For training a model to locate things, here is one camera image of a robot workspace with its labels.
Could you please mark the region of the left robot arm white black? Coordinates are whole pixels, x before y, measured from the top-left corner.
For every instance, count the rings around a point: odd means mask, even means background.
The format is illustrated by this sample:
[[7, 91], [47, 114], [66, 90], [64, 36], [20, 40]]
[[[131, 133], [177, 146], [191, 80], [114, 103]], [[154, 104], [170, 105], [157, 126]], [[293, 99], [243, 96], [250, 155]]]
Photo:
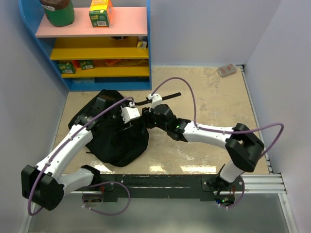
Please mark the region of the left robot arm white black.
[[22, 195], [27, 199], [27, 211], [35, 216], [42, 209], [53, 210], [67, 194], [87, 187], [96, 190], [103, 185], [99, 170], [83, 166], [78, 171], [65, 175], [63, 172], [77, 153], [93, 139], [91, 131], [99, 118], [110, 110], [120, 108], [128, 101], [127, 108], [134, 109], [132, 97], [123, 98], [106, 107], [96, 116], [83, 116], [73, 124], [65, 138], [35, 166], [27, 165], [21, 171]]

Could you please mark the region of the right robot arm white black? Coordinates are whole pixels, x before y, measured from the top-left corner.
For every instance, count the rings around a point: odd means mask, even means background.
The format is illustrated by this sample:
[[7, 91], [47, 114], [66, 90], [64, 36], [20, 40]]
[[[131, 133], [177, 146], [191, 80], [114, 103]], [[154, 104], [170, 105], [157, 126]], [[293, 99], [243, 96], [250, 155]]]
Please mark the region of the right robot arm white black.
[[245, 172], [253, 172], [264, 149], [263, 142], [241, 123], [234, 127], [211, 127], [177, 118], [170, 107], [160, 104], [143, 108], [142, 118], [148, 129], [160, 128], [175, 141], [200, 142], [225, 149], [230, 161], [223, 165], [216, 178], [208, 181], [215, 189], [227, 191]]

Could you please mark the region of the black student backpack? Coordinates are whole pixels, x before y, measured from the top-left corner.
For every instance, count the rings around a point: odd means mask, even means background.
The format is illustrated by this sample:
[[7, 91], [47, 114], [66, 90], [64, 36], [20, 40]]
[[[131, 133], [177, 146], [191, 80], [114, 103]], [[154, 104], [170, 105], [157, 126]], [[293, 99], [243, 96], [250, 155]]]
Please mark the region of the black student backpack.
[[[103, 89], [71, 119], [68, 127], [86, 124], [92, 117], [123, 98], [117, 90]], [[131, 120], [133, 126], [122, 133], [113, 133], [106, 126], [110, 113], [119, 106], [126, 107], [129, 102], [126, 100], [119, 104], [87, 127], [93, 135], [93, 139], [86, 144], [89, 152], [100, 161], [117, 167], [127, 166], [140, 157], [146, 151], [149, 142], [149, 132], [142, 116]]]

